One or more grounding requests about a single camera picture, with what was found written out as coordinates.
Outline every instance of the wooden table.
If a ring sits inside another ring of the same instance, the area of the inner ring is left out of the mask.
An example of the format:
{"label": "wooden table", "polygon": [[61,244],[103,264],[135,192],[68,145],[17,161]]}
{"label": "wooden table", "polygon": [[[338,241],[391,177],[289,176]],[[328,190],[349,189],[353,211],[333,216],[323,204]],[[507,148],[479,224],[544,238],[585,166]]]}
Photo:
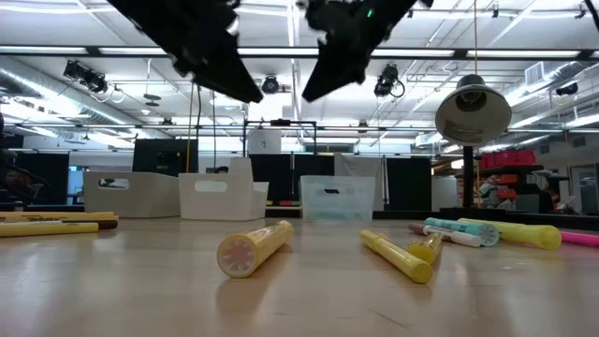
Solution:
{"label": "wooden table", "polygon": [[[599,250],[448,243],[419,286],[360,245],[360,227],[304,225],[253,277],[215,251],[264,225],[162,219],[118,231],[2,239],[2,337],[592,336]],[[400,246],[407,223],[373,227]]]}

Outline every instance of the black panel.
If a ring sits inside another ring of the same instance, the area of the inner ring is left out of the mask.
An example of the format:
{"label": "black panel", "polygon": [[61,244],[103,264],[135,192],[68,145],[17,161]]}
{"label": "black panel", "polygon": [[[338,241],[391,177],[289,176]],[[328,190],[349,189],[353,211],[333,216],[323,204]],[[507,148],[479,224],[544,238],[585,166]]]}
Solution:
{"label": "black panel", "polygon": [[431,161],[428,158],[388,158],[390,211],[430,211]]}
{"label": "black panel", "polygon": [[269,200],[273,202],[291,200],[290,154],[250,154],[255,182],[269,182]]}
{"label": "black panel", "polygon": [[[197,140],[191,140],[189,172],[197,173]],[[138,139],[133,154],[134,172],[155,172],[177,177],[187,170],[186,139]]]}
{"label": "black panel", "polygon": [[335,157],[332,155],[296,154],[293,169],[293,200],[300,200],[300,177],[304,175],[335,175]]}
{"label": "black panel", "polygon": [[68,154],[19,154],[17,167],[46,180],[51,190],[41,187],[37,194],[40,202],[48,205],[66,204],[68,186]]}

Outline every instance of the clear plastic bin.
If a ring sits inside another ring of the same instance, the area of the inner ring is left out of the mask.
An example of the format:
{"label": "clear plastic bin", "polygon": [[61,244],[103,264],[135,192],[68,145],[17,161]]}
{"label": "clear plastic bin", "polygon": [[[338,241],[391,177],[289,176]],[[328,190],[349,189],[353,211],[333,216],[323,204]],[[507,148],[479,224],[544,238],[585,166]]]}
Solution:
{"label": "clear plastic bin", "polygon": [[305,221],[373,219],[374,177],[303,176],[300,188]]}

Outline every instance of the white plastic bin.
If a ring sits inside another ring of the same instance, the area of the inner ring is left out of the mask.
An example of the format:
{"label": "white plastic bin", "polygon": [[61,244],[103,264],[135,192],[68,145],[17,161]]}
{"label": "white plastic bin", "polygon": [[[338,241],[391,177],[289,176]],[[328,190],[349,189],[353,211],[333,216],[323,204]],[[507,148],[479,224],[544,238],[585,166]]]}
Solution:
{"label": "white plastic bin", "polygon": [[269,183],[254,183],[249,174],[179,175],[181,218],[248,221],[263,218]]}
{"label": "white plastic bin", "polygon": [[[106,186],[107,180],[114,180]],[[179,180],[150,172],[85,172],[86,212],[129,218],[179,216]]]}

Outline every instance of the marker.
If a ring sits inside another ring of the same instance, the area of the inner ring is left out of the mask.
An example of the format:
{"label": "marker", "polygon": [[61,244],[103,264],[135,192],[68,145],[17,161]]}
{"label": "marker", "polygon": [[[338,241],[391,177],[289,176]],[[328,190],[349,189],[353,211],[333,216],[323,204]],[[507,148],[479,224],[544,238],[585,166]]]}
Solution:
{"label": "marker", "polygon": [[476,235],[483,240],[482,245],[490,247],[499,242],[499,231],[495,226],[481,223],[465,223],[452,220],[428,218],[424,223],[433,227],[455,230],[462,233]]}
{"label": "marker", "polygon": [[387,237],[362,230],[359,232],[359,238],[362,243],[384,257],[414,282],[425,284],[431,280],[431,265],[391,243]]}
{"label": "marker", "polygon": [[39,223],[39,224],[8,224],[0,225],[0,238],[53,235],[53,234],[80,234],[96,233],[96,223]]}
{"label": "marker", "polygon": [[528,243],[543,249],[558,249],[562,245],[562,233],[554,226],[529,226],[475,219],[460,219],[460,221],[495,226],[500,231],[502,240],[508,242]]}
{"label": "marker", "polygon": [[442,246],[443,234],[432,233],[422,242],[410,243],[408,253],[431,265],[437,259]]}
{"label": "marker", "polygon": [[455,230],[426,226],[424,224],[417,223],[410,224],[409,228],[419,235],[431,235],[432,233],[443,234],[445,240],[449,240],[457,244],[463,244],[469,247],[477,248],[483,243],[483,240],[479,236],[462,233]]}
{"label": "marker", "polygon": [[233,234],[218,246],[218,266],[230,277],[247,277],[293,235],[293,226],[285,220],[275,226]]}

